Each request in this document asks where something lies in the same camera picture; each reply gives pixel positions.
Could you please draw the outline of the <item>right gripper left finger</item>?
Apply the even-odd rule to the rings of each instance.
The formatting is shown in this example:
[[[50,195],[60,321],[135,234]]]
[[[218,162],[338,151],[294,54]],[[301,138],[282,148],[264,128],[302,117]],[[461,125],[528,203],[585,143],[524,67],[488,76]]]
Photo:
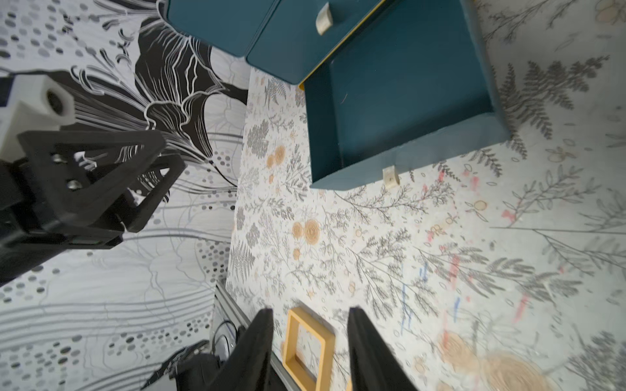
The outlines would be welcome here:
[[[266,390],[270,379],[273,310],[260,310],[206,390]]]

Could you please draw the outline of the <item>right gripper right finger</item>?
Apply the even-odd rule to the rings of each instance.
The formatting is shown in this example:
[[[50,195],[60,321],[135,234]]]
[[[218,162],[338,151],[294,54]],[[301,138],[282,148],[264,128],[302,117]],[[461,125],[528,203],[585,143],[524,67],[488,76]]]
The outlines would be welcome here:
[[[347,335],[353,390],[417,391],[363,309],[350,308]]]

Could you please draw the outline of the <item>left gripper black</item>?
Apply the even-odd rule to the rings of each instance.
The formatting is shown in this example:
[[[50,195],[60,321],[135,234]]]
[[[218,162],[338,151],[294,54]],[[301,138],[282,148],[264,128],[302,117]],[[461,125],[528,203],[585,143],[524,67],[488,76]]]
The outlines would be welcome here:
[[[186,167],[160,156],[158,131],[29,130],[17,140],[24,157],[1,163],[2,244],[120,244],[124,227],[145,228]],[[128,189],[144,173],[161,177],[137,204]]]

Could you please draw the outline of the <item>yellow brooch box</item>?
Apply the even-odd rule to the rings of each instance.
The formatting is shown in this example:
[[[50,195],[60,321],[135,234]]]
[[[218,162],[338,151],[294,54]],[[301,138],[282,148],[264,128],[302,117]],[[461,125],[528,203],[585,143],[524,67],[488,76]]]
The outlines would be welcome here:
[[[320,343],[320,357],[316,376],[309,375],[305,366],[297,360],[298,334],[303,327]],[[282,362],[301,390],[329,391],[332,380],[335,335],[302,307],[288,312],[288,322]]]

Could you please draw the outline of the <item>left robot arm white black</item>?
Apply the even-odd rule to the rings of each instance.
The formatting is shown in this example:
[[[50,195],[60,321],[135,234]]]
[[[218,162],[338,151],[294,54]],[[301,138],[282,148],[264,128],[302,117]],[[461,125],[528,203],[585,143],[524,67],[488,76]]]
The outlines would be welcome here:
[[[112,249],[142,231],[186,165],[158,131],[29,130],[24,156],[1,160],[1,283],[70,249]],[[88,171],[79,152],[135,147],[130,160]]]

